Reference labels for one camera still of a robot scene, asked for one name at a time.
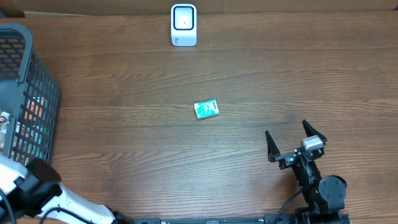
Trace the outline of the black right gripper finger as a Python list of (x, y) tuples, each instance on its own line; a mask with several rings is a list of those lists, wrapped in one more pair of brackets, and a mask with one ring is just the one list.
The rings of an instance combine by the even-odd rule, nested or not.
[(327, 138), (313, 128), (307, 120), (304, 119), (302, 121), (302, 125), (308, 138), (312, 136), (318, 136), (324, 143), (327, 142)]
[(278, 161), (278, 157), (280, 156), (280, 151), (274, 142), (271, 134), (269, 131), (265, 132), (266, 140), (267, 140), (267, 156), (269, 162), (276, 162)]

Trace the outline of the teal tissue pack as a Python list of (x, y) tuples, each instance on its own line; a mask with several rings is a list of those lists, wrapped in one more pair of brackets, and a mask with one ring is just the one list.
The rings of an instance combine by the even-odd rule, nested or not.
[(195, 103), (193, 105), (193, 108), (197, 116), (197, 119), (205, 119), (205, 118), (218, 116), (220, 113), (215, 98), (212, 100)]

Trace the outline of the orange tissue pack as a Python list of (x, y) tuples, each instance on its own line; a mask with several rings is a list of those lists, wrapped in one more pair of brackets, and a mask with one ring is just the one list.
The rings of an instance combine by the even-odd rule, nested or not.
[(37, 96), (33, 97), (33, 99), (33, 101), (28, 99), (26, 102), (25, 107), (28, 109), (28, 111), (24, 113), (25, 119), (36, 120), (37, 117), (42, 117), (45, 98), (43, 96)]

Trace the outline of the brown snack bag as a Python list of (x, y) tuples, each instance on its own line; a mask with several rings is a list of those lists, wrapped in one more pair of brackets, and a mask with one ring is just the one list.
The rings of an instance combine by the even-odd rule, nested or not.
[(3, 152), (3, 150), (4, 150), (4, 143), (6, 140), (7, 127), (10, 125), (9, 117), (10, 117), (9, 113), (7, 113), (6, 111), (1, 111), (1, 135), (0, 135), (1, 152)]

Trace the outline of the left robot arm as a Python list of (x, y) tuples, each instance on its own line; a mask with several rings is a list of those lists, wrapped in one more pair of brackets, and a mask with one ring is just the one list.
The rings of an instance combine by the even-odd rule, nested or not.
[(1, 223), (24, 216), (65, 223), (132, 223), (117, 210), (92, 203), (67, 189), (58, 172), (35, 157), (26, 166), (1, 156)]

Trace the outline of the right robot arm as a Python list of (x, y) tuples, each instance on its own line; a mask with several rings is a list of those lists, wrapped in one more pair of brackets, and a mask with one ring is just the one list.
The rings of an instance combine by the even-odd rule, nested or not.
[[(291, 168), (299, 190), (279, 209), (277, 215), (265, 217), (270, 223), (349, 224), (349, 215), (342, 214), (345, 208), (346, 181), (338, 175), (321, 176), (315, 163), (325, 152), (327, 138), (302, 121), (306, 138), (293, 152), (281, 154), (269, 131), (265, 132), (269, 162), (277, 162), (279, 169)], [(298, 195), (303, 195), (305, 207), (297, 208), (293, 215), (282, 216), (286, 206)]]

